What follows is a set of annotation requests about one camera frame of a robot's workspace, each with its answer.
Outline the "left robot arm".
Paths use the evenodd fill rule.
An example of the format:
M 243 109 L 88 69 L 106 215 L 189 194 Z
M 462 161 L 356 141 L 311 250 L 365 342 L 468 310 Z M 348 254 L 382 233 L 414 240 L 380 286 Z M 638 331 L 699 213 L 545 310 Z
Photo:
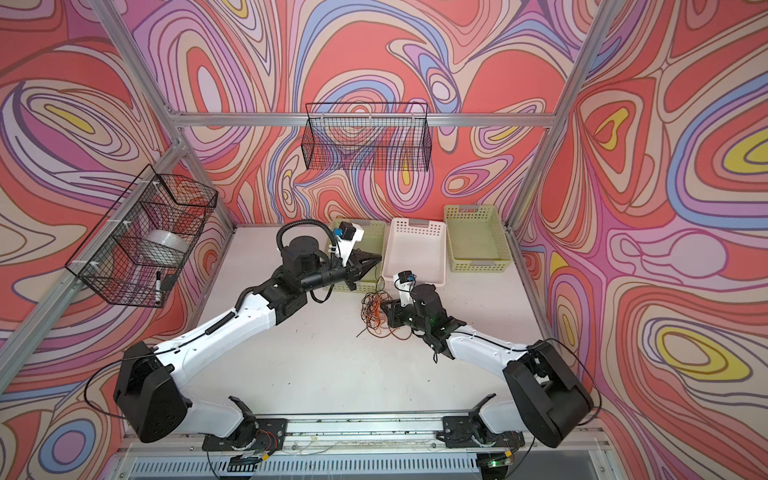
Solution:
M 233 450 L 253 444 L 259 425 L 250 408 L 235 396 L 196 400 L 188 389 L 191 381 L 245 340 L 316 301 L 316 290 L 331 290 L 338 283 L 354 288 L 382 260 L 357 248 L 365 236 L 358 223 L 329 227 L 318 222 L 330 241 L 328 252 L 313 236 L 285 243 L 284 235 L 297 225 L 286 224 L 276 234 L 281 265 L 263 283 L 245 288 L 233 307 L 156 347 L 139 342 L 126 350 L 113 398 L 141 442 L 192 433 L 216 438 Z

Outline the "white plastic basket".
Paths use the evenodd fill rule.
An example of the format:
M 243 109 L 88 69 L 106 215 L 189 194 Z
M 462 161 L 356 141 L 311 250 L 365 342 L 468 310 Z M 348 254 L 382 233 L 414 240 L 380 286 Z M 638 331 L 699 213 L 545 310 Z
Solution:
M 447 276 L 447 225 L 441 221 L 393 218 L 383 257 L 382 277 L 393 290 L 397 275 L 410 270 L 420 283 L 442 287 Z

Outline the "green plastic basket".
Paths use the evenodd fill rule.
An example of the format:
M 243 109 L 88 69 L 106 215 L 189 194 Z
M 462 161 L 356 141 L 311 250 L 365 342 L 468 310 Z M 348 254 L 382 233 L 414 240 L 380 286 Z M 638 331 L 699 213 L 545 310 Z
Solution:
M 498 210 L 493 205 L 446 205 L 450 270 L 455 273 L 502 273 L 512 254 Z
M 357 224 L 363 229 L 362 239 L 354 245 L 356 249 L 384 257 L 385 236 L 388 228 L 386 222 L 380 220 L 337 218 L 331 223 L 331 229 L 337 229 L 342 222 Z M 355 291 L 363 294 L 375 292 L 379 286 L 382 269 L 383 261 L 380 261 L 361 280 L 356 282 Z

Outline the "right green plastic basket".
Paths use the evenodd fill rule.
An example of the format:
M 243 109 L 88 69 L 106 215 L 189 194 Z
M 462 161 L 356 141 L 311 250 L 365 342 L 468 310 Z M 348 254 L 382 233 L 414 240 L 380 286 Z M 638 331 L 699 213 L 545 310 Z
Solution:
M 512 254 L 498 210 L 493 205 L 446 205 L 450 270 L 455 273 L 502 273 Z

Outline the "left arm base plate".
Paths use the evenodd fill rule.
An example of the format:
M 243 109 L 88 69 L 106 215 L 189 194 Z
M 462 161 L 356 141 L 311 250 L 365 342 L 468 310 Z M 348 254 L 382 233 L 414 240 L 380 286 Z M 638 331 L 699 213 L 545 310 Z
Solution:
M 257 418 L 245 420 L 226 438 L 206 434 L 202 444 L 205 452 L 274 453 L 283 448 L 287 433 L 287 418 Z

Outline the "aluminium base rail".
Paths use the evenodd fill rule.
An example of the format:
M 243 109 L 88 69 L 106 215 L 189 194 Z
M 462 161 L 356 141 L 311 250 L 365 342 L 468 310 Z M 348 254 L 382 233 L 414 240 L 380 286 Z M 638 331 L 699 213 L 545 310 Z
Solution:
M 513 439 L 472 440 L 468 434 L 453 433 L 444 425 L 446 416 L 466 416 L 465 411 L 378 413 L 378 414 L 276 414 L 259 416 L 260 431 L 252 443 L 241 450 L 225 449 L 224 440 L 213 440 L 214 454 L 251 454 L 272 451 L 278 455 L 310 456 L 363 453 L 426 453 L 466 451 L 473 453 L 502 452 L 513 447 Z M 284 419 L 282 428 L 276 420 Z M 464 439 L 455 447 L 443 440 Z M 203 434 L 171 434 L 153 443 L 141 443 L 133 434 L 126 434 L 118 447 L 120 454 L 205 454 Z M 577 427 L 560 445 L 559 450 L 610 450 L 606 432 L 599 427 Z

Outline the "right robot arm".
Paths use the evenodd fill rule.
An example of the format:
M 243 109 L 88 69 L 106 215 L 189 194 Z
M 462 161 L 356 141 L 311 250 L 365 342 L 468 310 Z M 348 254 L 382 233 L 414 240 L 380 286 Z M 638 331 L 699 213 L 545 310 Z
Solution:
M 495 435 L 527 431 L 543 445 L 556 448 L 595 407 L 590 393 L 548 341 L 524 345 L 484 334 L 449 315 L 431 284 L 402 291 L 398 300 L 384 301 L 381 311 L 390 327 L 410 328 L 435 359 L 463 361 L 505 381 L 511 399 L 488 400 L 477 412 L 480 426 Z

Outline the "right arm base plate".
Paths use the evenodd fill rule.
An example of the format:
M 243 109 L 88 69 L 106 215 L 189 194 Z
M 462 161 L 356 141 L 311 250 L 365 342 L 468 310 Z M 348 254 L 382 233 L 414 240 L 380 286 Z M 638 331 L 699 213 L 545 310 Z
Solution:
M 470 414 L 444 416 L 442 429 L 435 432 L 435 439 L 448 448 L 506 448 L 517 451 L 526 444 L 521 432 L 494 433 L 479 416 Z

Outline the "left green plastic basket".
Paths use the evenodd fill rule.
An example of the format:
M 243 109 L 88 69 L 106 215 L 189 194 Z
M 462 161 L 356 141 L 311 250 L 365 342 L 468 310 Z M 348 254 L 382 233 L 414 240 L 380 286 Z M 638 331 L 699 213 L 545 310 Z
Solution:
M 363 229 L 362 239 L 354 245 L 356 249 L 384 257 L 385 236 L 388 228 L 386 222 L 380 220 L 337 218 L 331 223 L 331 229 L 337 229 L 342 222 L 357 224 Z M 355 291 L 363 294 L 375 292 L 379 286 L 382 269 L 383 261 L 380 261 L 361 280 L 356 282 Z

